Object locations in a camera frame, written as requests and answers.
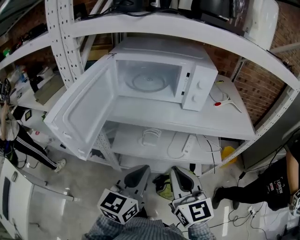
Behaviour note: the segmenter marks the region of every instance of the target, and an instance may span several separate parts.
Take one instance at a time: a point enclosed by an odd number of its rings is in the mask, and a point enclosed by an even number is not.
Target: microwave door
[[[106,55],[64,93],[45,123],[77,157],[86,160],[117,96],[115,60]]]

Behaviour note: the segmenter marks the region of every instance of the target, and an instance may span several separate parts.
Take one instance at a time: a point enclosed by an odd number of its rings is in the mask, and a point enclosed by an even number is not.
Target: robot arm
[[[122,177],[110,190],[105,189],[97,204],[103,215],[115,222],[125,224],[144,206],[150,167],[136,166],[122,172]]]
[[[121,224],[136,215],[144,206],[143,192],[149,176],[148,165],[123,171],[121,179],[110,190],[104,190],[97,204],[103,215]],[[194,174],[174,166],[170,171],[170,180],[174,193],[170,207],[185,228],[214,217],[211,200],[206,198]]]
[[[174,201],[172,212],[185,228],[205,223],[214,217],[210,198],[206,198],[197,176],[180,167],[172,167],[170,172]]]

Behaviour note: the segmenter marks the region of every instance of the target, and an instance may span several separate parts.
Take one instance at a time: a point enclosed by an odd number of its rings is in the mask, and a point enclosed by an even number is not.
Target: sneaker
[[[57,167],[54,170],[56,173],[59,173],[61,169],[64,168],[64,166],[66,165],[67,161],[65,158],[63,158],[62,160],[57,162]]]
[[[220,188],[223,188],[223,187],[216,188],[214,196],[212,197],[211,205],[212,205],[213,209],[217,209],[220,202],[223,200],[223,198],[220,197]]]
[[[232,201],[232,208],[233,210],[237,210],[239,208],[240,202]]]

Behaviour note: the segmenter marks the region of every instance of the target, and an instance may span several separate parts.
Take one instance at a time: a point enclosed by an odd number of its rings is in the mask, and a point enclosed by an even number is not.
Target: microwave
[[[200,111],[217,76],[202,47],[156,38],[126,38],[87,69],[44,122],[86,160],[119,96],[181,104]]]
[[[128,37],[111,52],[120,96],[175,102],[200,111],[218,71],[199,45]]]

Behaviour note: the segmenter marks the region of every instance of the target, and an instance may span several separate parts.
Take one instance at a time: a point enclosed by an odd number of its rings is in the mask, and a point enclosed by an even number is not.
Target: white appliance
[[[53,133],[86,160],[119,95],[170,101],[200,111],[218,71],[195,45],[127,38],[92,65],[45,118]]]
[[[200,111],[218,71],[198,45],[157,38],[126,38],[114,54],[119,95],[181,103]]]
[[[278,4],[274,0],[250,0],[243,30],[244,37],[270,50],[274,38],[277,20]]]

